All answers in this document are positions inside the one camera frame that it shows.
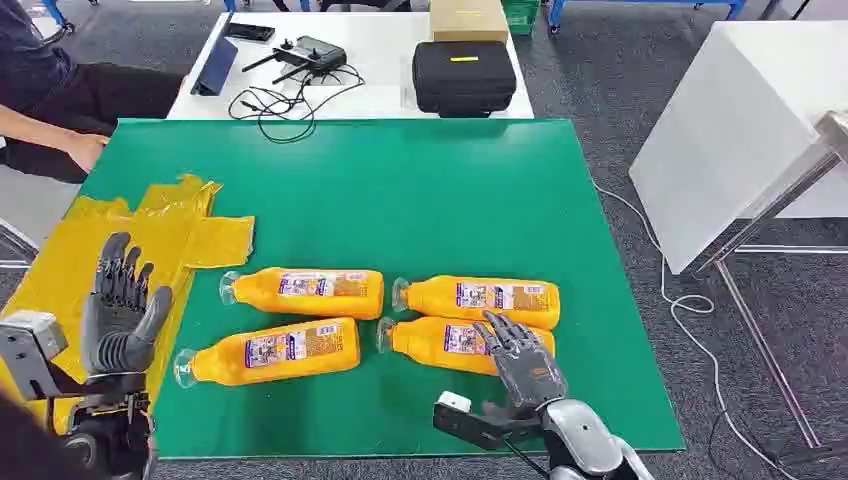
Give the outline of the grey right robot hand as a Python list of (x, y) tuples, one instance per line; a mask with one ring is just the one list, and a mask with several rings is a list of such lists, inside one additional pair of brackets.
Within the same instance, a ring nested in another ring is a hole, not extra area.
[(488, 310), (474, 329), (484, 340), (509, 403), (485, 401), (483, 414), (498, 420), (537, 419), (548, 423), (546, 407), (566, 395), (566, 382), (549, 349), (527, 327)]

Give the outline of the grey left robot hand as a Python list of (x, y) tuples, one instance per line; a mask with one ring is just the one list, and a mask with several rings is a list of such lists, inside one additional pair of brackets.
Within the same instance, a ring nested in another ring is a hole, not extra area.
[(144, 372), (173, 301), (165, 285), (149, 291), (154, 265), (137, 266), (141, 248), (116, 232), (105, 242), (81, 320), (81, 361), (88, 375)]

